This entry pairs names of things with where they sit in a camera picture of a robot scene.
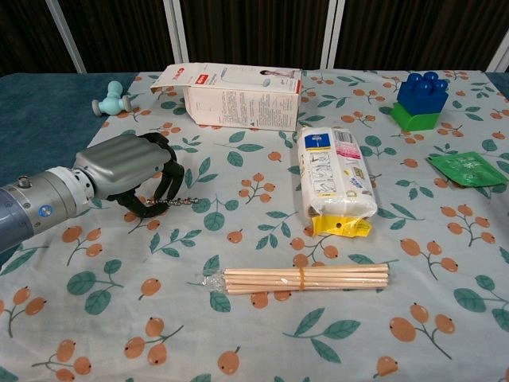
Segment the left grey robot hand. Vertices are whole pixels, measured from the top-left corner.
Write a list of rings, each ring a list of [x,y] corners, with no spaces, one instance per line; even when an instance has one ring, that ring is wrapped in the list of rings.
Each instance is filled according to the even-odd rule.
[[[115,201],[135,216],[150,218],[164,213],[177,195],[185,170],[169,140],[160,133],[121,134],[76,154],[74,168],[87,175],[98,199]],[[142,203],[136,189],[160,173],[150,205]]]

